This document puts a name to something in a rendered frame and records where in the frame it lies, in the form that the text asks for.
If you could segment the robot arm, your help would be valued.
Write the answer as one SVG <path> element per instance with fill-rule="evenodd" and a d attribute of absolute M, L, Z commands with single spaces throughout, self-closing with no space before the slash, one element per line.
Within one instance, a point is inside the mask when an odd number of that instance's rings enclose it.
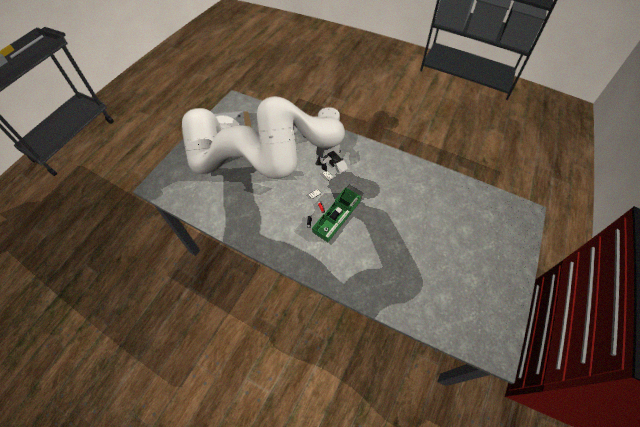
<path fill-rule="evenodd" d="M 292 174 L 297 165 L 294 126 L 311 144 L 333 148 L 345 135 L 339 118 L 339 112 L 331 107 L 312 117 L 284 98 L 269 97 L 257 109 L 259 136 L 255 129 L 229 116 L 192 109 L 182 119 L 188 165 L 197 174 L 208 174 L 229 158 L 244 157 L 262 175 L 281 179 Z"/>

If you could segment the green rack of bins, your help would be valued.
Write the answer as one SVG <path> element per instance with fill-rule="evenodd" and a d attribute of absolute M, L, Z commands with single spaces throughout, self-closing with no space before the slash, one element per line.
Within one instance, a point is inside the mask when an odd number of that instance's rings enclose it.
<path fill-rule="evenodd" d="M 312 227 L 313 232 L 319 237 L 321 237 L 322 239 L 324 239 L 325 241 L 329 242 L 330 239 L 334 236 L 334 234 L 345 222 L 345 220 L 349 217 L 349 215 L 360 203 L 360 200 L 361 200 L 360 195 L 351 191 L 348 188 L 344 188 L 344 190 L 335 199 L 335 202 L 331 205 L 331 207 L 326 211 L 325 214 L 321 216 L 321 218 Z M 333 220 L 329 216 L 338 207 L 342 209 L 342 212 Z M 327 232 L 324 231 L 324 228 L 326 227 L 328 228 Z"/>

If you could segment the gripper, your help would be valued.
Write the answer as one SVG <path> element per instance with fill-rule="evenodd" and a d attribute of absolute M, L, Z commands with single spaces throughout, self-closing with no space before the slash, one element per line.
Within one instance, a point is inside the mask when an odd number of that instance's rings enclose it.
<path fill-rule="evenodd" d="M 339 148 L 339 144 L 333 148 L 319 148 L 317 147 L 316 150 L 316 165 L 317 166 L 321 166 L 322 169 L 326 172 L 327 171 L 327 165 L 326 163 L 329 161 L 329 163 L 332 165 L 332 167 L 334 167 L 334 161 L 332 160 L 332 158 L 328 155 L 328 153 L 334 151 L 337 155 L 339 155 L 339 153 L 341 152 L 340 148 Z M 320 156 L 319 156 L 319 155 Z M 318 156 L 317 156 L 318 155 Z"/>

